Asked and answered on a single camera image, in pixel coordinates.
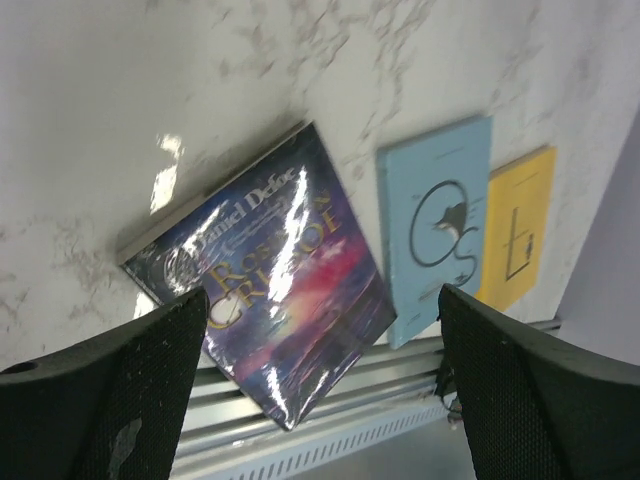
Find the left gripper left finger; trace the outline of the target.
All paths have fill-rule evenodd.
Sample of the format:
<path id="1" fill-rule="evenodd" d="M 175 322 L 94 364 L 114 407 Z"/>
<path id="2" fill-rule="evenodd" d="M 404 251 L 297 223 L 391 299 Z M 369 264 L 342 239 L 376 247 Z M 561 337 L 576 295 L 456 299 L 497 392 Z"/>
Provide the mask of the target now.
<path id="1" fill-rule="evenodd" d="M 1 373 L 4 479 L 166 479 L 207 322 L 197 288 Z"/>

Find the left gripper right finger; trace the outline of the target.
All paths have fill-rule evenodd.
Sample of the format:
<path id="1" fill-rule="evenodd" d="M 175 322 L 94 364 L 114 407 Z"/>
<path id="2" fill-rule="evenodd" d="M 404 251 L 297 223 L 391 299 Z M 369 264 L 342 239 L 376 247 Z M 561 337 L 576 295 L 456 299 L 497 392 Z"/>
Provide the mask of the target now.
<path id="1" fill-rule="evenodd" d="M 438 305 L 477 478 L 638 478 L 638 366 L 516 321 L 449 284 Z"/>

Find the yellow letter L book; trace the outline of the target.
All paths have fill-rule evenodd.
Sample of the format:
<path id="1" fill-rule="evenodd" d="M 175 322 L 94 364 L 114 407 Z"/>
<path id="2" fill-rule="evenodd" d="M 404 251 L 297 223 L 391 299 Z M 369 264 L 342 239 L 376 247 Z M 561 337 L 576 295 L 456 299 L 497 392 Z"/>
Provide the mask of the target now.
<path id="1" fill-rule="evenodd" d="M 490 174 L 481 288 L 505 311 L 537 283 L 557 149 L 540 147 Z"/>

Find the dark purple book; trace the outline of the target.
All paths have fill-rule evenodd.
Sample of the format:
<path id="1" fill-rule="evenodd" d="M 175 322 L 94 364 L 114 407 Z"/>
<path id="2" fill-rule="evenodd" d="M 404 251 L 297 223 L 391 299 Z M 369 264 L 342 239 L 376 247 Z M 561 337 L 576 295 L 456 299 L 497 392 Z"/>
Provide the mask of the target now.
<path id="1" fill-rule="evenodd" d="M 159 305 L 205 289 L 204 351 L 287 431 L 395 320 L 313 123 L 158 222 L 118 261 Z"/>

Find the light blue fish book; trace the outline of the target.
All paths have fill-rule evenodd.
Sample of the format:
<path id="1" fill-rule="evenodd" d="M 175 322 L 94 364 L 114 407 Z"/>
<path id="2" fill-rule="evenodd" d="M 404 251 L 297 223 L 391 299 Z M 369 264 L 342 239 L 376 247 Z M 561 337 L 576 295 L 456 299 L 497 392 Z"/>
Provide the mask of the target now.
<path id="1" fill-rule="evenodd" d="M 491 117 L 476 115 L 377 151 L 394 349 L 437 320 L 443 285 L 480 289 L 491 144 Z"/>

